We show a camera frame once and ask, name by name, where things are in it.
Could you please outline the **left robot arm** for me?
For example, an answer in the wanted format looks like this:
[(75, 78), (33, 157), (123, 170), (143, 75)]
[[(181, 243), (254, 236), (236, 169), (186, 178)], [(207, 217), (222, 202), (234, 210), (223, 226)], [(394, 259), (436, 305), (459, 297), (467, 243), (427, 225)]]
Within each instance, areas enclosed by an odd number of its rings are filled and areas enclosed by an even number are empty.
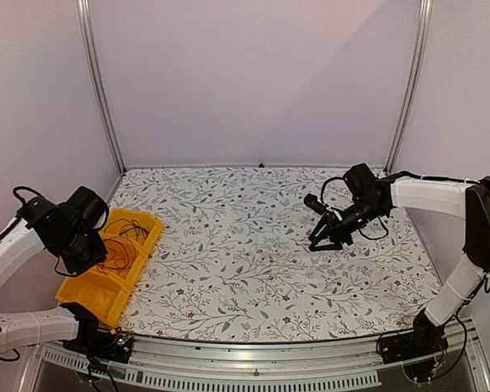
[[(87, 187), (78, 187), (55, 204), (37, 190), (19, 185), (12, 190), (21, 206), (0, 233), (0, 288), (26, 262), (41, 252), (64, 264), (61, 276), (77, 278), (105, 261), (100, 230), (109, 217), (107, 203)], [(0, 360), (10, 351), (50, 341), (66, 341), (86, 354), (99, 354), (105, 337), (99, 319), (77, 302), (50, 310), (0, 313)]]

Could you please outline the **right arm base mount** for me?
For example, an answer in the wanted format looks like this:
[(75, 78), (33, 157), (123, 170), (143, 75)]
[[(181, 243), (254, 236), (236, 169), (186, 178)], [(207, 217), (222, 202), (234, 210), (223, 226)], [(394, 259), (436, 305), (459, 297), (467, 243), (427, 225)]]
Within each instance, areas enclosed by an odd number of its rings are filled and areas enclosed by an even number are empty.
[(383, 364), (400, 363), (404, 376), (418, 385), (430, 383), (448, 357), (444, 333), (432, 341), (419, 341), (414, 332), (383, 333), (376, 341), (376, 352)]

